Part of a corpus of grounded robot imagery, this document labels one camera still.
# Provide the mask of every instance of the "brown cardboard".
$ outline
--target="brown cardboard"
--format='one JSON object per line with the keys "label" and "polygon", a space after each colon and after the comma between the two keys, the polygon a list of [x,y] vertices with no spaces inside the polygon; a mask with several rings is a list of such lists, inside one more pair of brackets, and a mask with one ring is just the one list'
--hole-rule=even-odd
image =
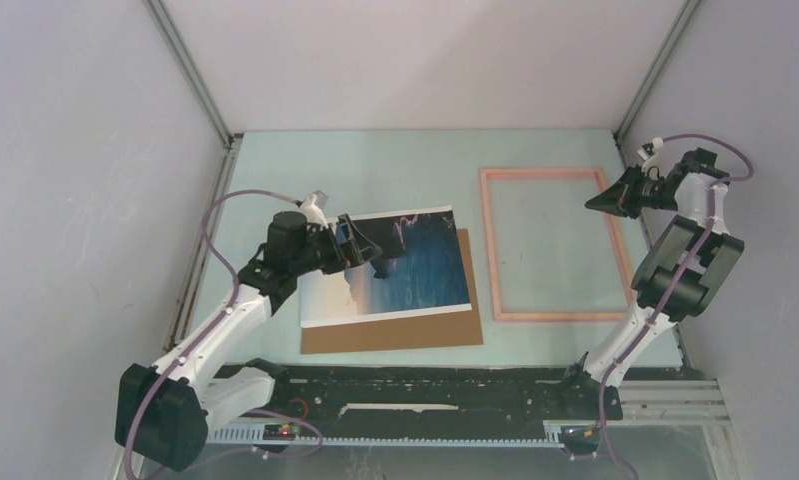
{"label": "brown cardboard", "polygon": [[470,289],[472,309],[422,317],[396,318],[377,322],[353,323],[302,329],[302,349],[306,353],[367,352],[409,348],[481,345],[476,281],[470,255],[470,235],[458,230],[458,243]]}

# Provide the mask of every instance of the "wooden frame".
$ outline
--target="wooden frame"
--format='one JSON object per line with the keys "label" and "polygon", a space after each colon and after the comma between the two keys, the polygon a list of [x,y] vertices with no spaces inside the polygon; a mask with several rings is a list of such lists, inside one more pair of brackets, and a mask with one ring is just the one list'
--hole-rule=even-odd
{"label": "wooden frame", "polygon": [[[493,317],[498,322],[605,322],[617,321],[625,315],[625,310],[614,312],[503,312],[499,288],[499,271],[496,261],[496,241],[493,234],[493,213],[490,205],[491,179],[593,179],[602,192],[608,188],[605,173],[601,168],[483,168],[480,170],[482,209],[484,210],[484,232],[487,240],[487,262],[490,268],[490,290],[493,296]],[[631,303],[634,292],[629,288],[632,279],[632,266],[626,250],[623,234],[617,218],[605,215],[605,225],[611,237],[620,282]]]}

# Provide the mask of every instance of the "red wire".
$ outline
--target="red wire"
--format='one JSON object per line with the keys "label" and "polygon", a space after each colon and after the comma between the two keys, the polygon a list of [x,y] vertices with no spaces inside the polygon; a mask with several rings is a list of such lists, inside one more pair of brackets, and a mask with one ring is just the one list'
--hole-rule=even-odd
{"label": "red wire", "polygon": [[310,412],[310,408],[308,407],[308,402],[305,401],[302,397],[294,397],[290,399],[291,402],[299,402],[302,404],[302,407],[305,409],[305,413],[302,414],[302,417],[299,420],[304,420],[308,418],[308,412]]}

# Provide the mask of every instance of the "gray floor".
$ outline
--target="gray floor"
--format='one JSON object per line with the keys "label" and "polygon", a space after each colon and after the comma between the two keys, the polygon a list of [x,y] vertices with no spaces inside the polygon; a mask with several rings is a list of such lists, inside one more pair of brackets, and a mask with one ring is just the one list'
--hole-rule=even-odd
{"label": "gray floor", "polygon": [[[641,479],[714,479],[697,428],[618,428],[611,431],[619,455]],[[210,446],[203,458],[227,447]],[[302,459],[232,455],[201,469],[164,479],[348,479],[348,480],[584,480],[623,478],[606,460],[570,463],[553,449],[325,448]]]}

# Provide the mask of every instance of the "blue water in photo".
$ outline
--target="blue water in photo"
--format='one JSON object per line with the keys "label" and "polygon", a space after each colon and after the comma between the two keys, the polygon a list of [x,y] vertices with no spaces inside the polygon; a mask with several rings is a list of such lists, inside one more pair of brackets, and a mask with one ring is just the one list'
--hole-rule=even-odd
{"label": "blue water in photo", "polygon": [[470,303],[451,211],[359,222],[355,223],[367,237],[385,247],[385,257],[398,257],[374,262],[387,272],[386,278],[375,278],[379,275],[373,264],[345,272],[353,298],[359,307],[365,306],[366,311],[361,313]]}

